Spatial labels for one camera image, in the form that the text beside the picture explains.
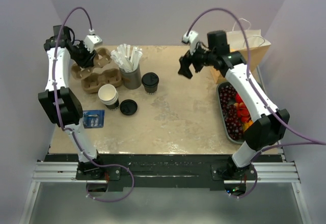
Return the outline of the cardboard cup carrier top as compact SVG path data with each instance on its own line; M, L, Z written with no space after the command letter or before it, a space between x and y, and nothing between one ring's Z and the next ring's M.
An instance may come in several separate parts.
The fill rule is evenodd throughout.
M89 77L95 68L103 68L111 62L111 54L107 48L98 48L84 58L74 60L70 72L74 79L83 80Z

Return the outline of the black paper coffee cup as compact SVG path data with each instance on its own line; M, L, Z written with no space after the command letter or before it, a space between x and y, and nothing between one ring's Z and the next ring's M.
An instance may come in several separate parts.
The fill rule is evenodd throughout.
M144 89L147 93L153 94L157 91L158 87L158 78L150 78L150 77L143 77L142 78L142 84L144 86Z

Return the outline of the black plastic cup lid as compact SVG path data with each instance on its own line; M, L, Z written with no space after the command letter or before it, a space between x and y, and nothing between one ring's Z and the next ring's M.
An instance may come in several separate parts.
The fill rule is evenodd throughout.
M142 76L142 84L146 87L153 87L158 85L159 77L154 72L148 72Z

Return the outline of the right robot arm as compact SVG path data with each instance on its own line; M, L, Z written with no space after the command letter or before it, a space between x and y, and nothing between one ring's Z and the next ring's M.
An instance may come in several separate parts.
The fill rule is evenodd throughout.
M198 33L190 31L182 37L189 45L189 51L179 59L178 73L192 78L189 69L193 66L200 72L204 66L212 66L236 89L246 105L252 125L244 132L244 143L232 155L232 164L227 166L227 174L237 180L245 174L245 167L262 148L273 145L283 138L285 126L290 115L286 109L278 107L269 100L259 84L247 70L247 62L239 51L230 51L225 31L213 31L207 34L208 49L201 47Z

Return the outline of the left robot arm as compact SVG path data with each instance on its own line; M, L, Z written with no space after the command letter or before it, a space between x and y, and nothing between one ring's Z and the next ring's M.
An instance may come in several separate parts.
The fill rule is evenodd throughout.
M74 60L82 68L92 68L97 55L94 47L100 43L99 36L90 34L75 45L73 30L61 25L53 27L53 36L44 43L48 79L38 100L50 121L67 133L83 164L96 160L98 152L85 133L82 105L69 88L69 62Z

